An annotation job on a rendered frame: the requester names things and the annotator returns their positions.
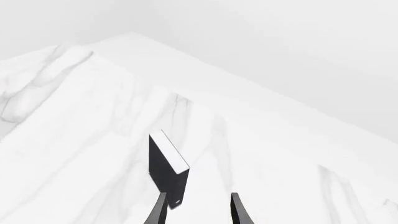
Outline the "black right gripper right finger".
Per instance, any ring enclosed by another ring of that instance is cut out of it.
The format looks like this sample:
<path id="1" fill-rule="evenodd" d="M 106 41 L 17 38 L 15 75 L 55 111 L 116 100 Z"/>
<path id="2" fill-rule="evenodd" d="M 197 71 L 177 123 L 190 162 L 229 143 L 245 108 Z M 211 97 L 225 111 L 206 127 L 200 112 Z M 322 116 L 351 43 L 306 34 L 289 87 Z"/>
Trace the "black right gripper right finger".
<path id="1" fill-rule="evenodd" d="M 230 210 L 233 224 L 254 224 L 236 192 L 231 194 Z"/>

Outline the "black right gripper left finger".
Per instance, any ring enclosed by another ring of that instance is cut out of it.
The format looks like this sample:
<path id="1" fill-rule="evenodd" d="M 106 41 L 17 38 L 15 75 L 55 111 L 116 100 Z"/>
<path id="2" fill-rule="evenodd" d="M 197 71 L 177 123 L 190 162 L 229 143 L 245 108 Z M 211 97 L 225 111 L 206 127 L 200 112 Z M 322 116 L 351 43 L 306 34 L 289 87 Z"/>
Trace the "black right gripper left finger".
<path id="1" fill-rule="evenodd" d="M 167 218 L 167 193 L 161 192 L 144 224 L 165 224 Z"/>

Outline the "black book with white pages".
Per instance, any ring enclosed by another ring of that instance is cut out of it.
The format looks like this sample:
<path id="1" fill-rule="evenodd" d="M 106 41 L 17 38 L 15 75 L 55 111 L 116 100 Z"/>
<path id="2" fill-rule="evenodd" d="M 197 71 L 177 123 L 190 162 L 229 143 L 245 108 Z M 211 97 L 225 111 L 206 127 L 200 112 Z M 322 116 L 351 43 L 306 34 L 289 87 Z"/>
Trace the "black book with white pages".
<path id="1" fill-rule="evenodd" d="M 181 206 L 190 166 L 163 130 L 149 134 L 149 174 L 171 209 Z"/>

